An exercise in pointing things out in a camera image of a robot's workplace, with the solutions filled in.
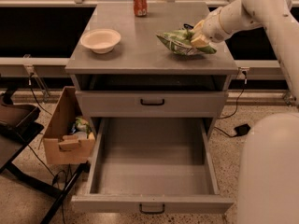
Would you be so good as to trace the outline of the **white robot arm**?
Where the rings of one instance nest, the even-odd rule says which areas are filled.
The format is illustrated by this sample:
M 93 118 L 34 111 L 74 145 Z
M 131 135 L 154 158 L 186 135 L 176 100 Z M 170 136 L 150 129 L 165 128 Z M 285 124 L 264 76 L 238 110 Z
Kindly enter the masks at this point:
M 299 98 L 299 23 L 289 0 L 235 0 L 194 27 L 192 45 L 220 43 L 261 27 L 291 92 Z M 299 112 L 268 106 L 240 151 L 235 224 L 299 224 Z

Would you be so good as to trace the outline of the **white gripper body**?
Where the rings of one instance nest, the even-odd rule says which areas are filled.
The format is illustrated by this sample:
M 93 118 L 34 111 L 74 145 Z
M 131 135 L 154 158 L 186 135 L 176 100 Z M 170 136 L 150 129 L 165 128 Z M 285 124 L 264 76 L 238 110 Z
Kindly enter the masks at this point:
M 228 29 L 231 22 L 232 10 L 227 7 L 218 7 L 211 11 L 204 19 L 202 33 L 214 43 L 220 43 L 232 36 Z

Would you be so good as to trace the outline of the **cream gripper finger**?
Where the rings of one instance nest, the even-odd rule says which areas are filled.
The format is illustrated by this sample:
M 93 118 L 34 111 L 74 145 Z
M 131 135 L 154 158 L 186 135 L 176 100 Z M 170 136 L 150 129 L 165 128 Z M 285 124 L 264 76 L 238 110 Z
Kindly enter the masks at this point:
M 202 33 L 195 33 L 192 36 L 191 44 L 195 48 L 203 48 L 209 45 L 209 40 Z
M 193 28 L 192 28 L 192 32 L 195 35 L 201 35 L 203 33 L 203 26 L 204 26 L 205 21 L 201 20 L 199 21 Z

